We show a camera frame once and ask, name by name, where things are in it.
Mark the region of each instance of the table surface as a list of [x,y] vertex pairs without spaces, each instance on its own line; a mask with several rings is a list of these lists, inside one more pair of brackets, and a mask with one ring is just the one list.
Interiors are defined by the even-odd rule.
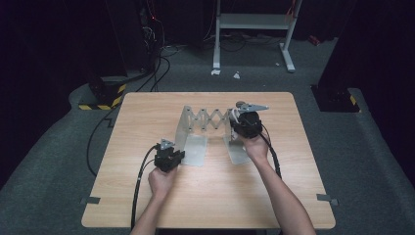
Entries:
[[[278,155],[283,180],[299,197],[316,229],[336,224],[300,119],[296,102],[287,92],[166,92],[129,93],[122,102],[115,127],[102,160],[82,224],[86,227],[129,227],[137,174],[148,150],[162,138],[174,141],[184,106],[196,114],[219,109],[223,114],[237,101],[267,105],[259,111]],[[180,165],[173,189],[165,203],[161,228],[275,228],[268,194],[252,162],[232,164],[223,142],[224,125],[195,130],[207,137],[203,166]],[[271,165],[272,157],[268,153]],[[151,198],[147,180],[154,168],[143,174],[138,196],[137,218]]]

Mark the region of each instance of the white shelf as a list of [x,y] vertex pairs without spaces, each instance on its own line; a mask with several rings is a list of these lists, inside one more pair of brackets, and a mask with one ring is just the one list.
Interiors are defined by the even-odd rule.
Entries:
[[285,15],[221,14],[220,28],[288,29]]

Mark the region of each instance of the forearm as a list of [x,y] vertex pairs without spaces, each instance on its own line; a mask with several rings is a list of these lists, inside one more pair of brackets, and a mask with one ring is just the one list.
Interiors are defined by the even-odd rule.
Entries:
[[163,204],[163,198],[152,197],[150,203],[136,221],[131,235],[154,235]]
[[315,234],[308,213],[300,200],[275,173],[271,165],[268,162],[255,165],[284,234]]

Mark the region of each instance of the gray floor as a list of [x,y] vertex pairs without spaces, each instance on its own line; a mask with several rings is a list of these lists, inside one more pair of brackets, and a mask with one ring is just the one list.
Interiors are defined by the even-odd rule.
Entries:
[[[211,49],[179,47],[180,52],[168,57],[171,68],[159,91],[292,92],[326,191],[340,202],[333,207],[336,227],[318,234],[415,234],[414,189],[360,91],[350,89],[361,113],[318,110],[310,84],[318,82],[335,43],[315,47],[293,41],[290,52],[295,73],[286,71],[275,43],[222,51],[220,76],[210,75]],[[240,44],[223,46],[236,49]],[[166,68],[163,62],[160,74]],[[237,71],[240,79],[233,77]],[[127,92],[135,91],[144,80],[128,84]],[[149,91],[151,85],[142,91]],[[128,234],[128,228],[85,228],[80,223],[85,209],[80,199],[89,196],[94,183],[86,166],[86,146],[95,125],[107,113],[77,108],[86,88],[72,92],[72,110],[39,139],[0,192],[0,234]],[[104,122],[94,135],[90,149],[94,169],[99,168],[111,131]]]

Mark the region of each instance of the person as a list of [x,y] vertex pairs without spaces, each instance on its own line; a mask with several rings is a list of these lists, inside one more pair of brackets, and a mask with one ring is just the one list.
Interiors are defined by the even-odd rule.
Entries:
[[[247,155],[259,172],[271,200],[275,217],[284,235],[315,234],[311,219],[304,206],[270,165],[267,158],[268,146],[265,141],[259,136],[253,139],[239,138],[244,142]],[[161,207],[171,189],[176,173],[177,167],[169,173],[162,172],[159,168],[155,168],[150,173],[149,182],[153,196],[137,220],[131,235],[155,234]]]

